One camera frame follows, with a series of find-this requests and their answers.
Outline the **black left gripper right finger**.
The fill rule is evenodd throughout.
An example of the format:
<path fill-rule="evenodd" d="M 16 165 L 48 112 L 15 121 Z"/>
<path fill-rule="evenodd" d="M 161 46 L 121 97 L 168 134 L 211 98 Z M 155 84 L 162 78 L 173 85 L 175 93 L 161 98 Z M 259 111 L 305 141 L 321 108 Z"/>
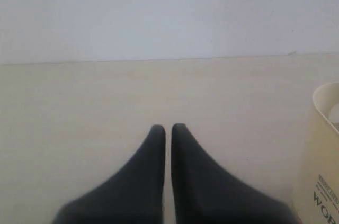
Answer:
<path fill-rule="evenodd" d="M 182 123 L 172 127 L 171 177 L 177 223 L 298 223 L 286 204 L 224 170 Z"/>

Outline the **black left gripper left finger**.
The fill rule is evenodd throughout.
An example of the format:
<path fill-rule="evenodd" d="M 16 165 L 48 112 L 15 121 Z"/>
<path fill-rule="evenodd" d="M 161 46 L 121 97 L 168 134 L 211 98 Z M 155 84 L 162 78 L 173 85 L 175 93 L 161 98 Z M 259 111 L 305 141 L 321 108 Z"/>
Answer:
<path fill-rule="evenodd" d="M 166 133 L 153 125 L 144 142 L 103 184 L 65 204 L 54 223 L 163 223 Z"/>

